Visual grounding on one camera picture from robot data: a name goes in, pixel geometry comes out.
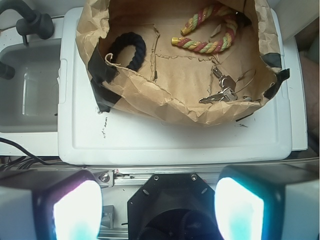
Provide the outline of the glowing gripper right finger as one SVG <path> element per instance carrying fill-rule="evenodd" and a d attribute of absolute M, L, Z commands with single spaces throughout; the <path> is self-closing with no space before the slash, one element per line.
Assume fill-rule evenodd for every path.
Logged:
<path fill-rule="evenodd" d="M 225 240 L 318 240 L 319 173 L 285 163 L 228 165 L 215 187 L 214 210 Z"/>

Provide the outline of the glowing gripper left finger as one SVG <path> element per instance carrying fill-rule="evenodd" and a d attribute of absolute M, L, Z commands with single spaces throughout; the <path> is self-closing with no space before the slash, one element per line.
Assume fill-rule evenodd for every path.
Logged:
<path fill-rule="evenodd" d="M 88 170 L 0 173 L 2 240 L 95 240 L 102 208 L 101 187 Z"/>

